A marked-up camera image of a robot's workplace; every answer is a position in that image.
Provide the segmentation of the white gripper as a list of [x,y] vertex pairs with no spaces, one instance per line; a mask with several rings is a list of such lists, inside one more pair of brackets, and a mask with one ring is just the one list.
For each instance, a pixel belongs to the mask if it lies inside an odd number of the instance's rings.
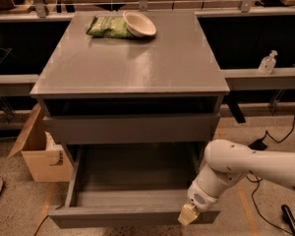
[[208,211],[217,203],[217,198],[205,193],[196,181],[192,182],[187,191],[187,196],[190,204],[183,205],[178,217],[178,221],[184,226],[195,221],[199,212]]

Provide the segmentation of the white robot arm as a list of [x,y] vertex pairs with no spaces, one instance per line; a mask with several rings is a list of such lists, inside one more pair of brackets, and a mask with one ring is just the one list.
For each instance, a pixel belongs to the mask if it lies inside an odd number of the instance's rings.
[[182,225],[195,221],[217,203],[225,190],[247,174],[295,191],[295,152],[255,150],[228,140],[209,142],[178,221]]

